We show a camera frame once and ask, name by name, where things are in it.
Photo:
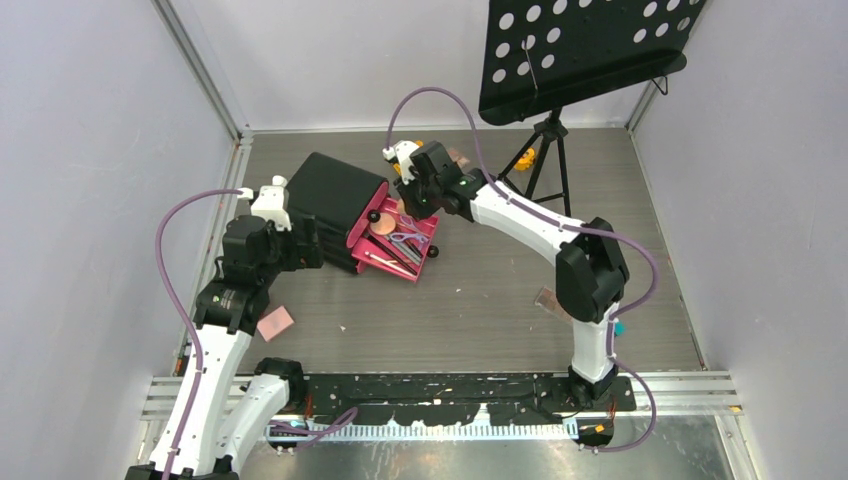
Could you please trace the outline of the round orange powder puff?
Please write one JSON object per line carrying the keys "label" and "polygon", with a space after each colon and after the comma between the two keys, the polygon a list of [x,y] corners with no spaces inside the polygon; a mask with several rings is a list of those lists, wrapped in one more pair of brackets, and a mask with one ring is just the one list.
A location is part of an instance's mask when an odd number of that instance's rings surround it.
{"label": "round orange powder puff", "polygon": [[388,236],[396,231],[397,221],[392,215],[384,213],[379,216],[378,220],[369,224],[369,229],[374,235]]}

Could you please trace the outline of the black makeup brush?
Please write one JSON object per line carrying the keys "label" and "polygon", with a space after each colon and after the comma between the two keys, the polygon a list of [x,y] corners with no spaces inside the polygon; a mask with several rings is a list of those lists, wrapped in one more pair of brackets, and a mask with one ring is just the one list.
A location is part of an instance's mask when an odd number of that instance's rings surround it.
{"label": "black makeup brush", "polygon": [[409,271],[411,275],[413,275],[413,276],[417,275],[417,272],[411,266],[409,266],[406,262],[404,262],[403,259],[400,256],[398,256],[395,252],[393,252],[390,248],[383,245],[381,242],[376,240],[370,234],[366,235],[366,239],[369,240],[374,246],[376,246],[377,248],[382,250],[386,255],[388,255],[393,260],[395,260],[404,269]]}

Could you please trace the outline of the purple eyelash curler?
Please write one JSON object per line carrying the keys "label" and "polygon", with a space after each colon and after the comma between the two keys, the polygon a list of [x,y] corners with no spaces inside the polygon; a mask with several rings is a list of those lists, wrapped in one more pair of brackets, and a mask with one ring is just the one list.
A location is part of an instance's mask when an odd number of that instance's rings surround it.
{"label": "purple eyelash curler", "polygon": [[415,248],[423,252],[428,247],[429,238],[424,233],[403,223],[397,223],[387,237],[395,242],[411,242]]}

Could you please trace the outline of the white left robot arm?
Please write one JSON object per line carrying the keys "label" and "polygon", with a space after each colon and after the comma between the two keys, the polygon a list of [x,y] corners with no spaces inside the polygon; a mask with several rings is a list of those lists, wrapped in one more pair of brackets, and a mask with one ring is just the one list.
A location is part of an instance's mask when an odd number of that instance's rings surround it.
{"label": "white left robot arm", "polygon": [[289,227],[241,215],[222,238],[216,273],[195,301],[192,369],[186,371],[164,431],[145,465],[129,479],[237,479],[253,445],[278,412],[298,412],[307,398],[299,362],[260,361],[244,397],[225,411],[237,369],[282,272],[317,269],[323,254],[312,215]]}

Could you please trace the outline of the black drawer organizer cabinet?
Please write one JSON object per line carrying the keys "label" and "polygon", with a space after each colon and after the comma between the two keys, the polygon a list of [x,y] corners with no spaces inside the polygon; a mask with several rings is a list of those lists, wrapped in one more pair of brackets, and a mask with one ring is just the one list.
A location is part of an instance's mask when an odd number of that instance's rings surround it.
{"label": "black drawer organizer cabinet", "polygon": [[388,180],[313,152],[289,179],[287,191],[289,213],[315,217],[325,261],[351,274],[362,272],[354,245],[369,225],[368,214],[388,196]]}

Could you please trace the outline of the long eyeshadow palette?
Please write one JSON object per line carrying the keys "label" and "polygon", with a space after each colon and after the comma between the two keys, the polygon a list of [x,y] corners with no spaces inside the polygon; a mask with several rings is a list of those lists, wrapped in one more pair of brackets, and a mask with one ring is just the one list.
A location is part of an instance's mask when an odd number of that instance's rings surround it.
{"label": "long eyeshadow palette", "polygon": [[548,287],[542,287],[534,299],[534,304],[549,315],[569,322],[571,316],[559,304],[555,292]]}

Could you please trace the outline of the small eyeshadow palette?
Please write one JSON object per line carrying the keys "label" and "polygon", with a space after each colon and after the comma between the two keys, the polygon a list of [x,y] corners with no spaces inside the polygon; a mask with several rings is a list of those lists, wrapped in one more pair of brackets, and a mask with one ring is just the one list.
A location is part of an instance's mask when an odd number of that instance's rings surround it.
{"label": "small eyeshadow palette", "polygon": [[447,149],[448,156],[450,160],[456,164],[460,169],[465,168],[469,164],[469,159],[460,151],[455,148]]}

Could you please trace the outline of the white makeup pencil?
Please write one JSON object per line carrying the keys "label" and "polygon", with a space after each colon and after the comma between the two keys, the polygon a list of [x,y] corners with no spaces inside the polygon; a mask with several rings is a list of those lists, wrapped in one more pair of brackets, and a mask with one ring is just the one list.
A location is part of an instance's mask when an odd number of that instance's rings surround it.
{"label": "white makeup pencil", "polygon": [[400,273],[401,275],[413,278],[415,276],[415,272],[410,273],[407,269],[399,266],[396,261],[385,260],[377,255],[374,255],[370,252],[365,252],[365,255],[370,258],[372,261],[377,262],[384,267],[394,270],[395,272]]}

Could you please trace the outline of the red lip gloss tube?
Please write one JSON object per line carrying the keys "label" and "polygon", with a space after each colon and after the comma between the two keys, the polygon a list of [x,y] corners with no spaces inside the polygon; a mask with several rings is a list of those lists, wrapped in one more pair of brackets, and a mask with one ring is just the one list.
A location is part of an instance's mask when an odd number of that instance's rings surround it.
{"label": "red lip gloss tube", "polygon": [[393,238],[396,241],[401,242],[401,243],[405,244],[406,246],[410,247],[417,255],[419,255],[421,257],[421,259],[424,257],[424,254],[420,251],[420,249],[416,245],[417,237],[416,237],[415,234],[412,234],[412,233],[394,233]]}

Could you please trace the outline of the houndstooth pattern pencil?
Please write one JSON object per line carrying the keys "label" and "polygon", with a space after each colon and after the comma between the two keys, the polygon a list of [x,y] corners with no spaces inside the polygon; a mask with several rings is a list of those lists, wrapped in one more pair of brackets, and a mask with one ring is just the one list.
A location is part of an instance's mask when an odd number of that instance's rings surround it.
{"label": "houndstooth pattern pencil", "polygon": [[397,252],[402,254],[405,258],[407,258],[410,262],[415,265],[421,265],[422,259],[419,255],[417,255],[410,247],[406,246],[401,242],[397,242],[394,240],[385,237],[384,240]]}

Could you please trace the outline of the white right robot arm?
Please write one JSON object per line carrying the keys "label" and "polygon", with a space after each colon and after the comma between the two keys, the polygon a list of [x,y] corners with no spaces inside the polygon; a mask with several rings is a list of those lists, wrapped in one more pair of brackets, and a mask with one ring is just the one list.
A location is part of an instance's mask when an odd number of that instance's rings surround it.
{"label": "white right robot arm", "polygon": [[570,395],[584,410],[605,403],[618,373],[611,353],[613,314],[629,279],[611,226],[600,218],[583,223],[559,215],[479,168],[465,171],[439,142],[400,141],[382,155],[399,173],[394,185],[407,215],[458,215],[508,235],[553,266],[556,302],[572,320]]}

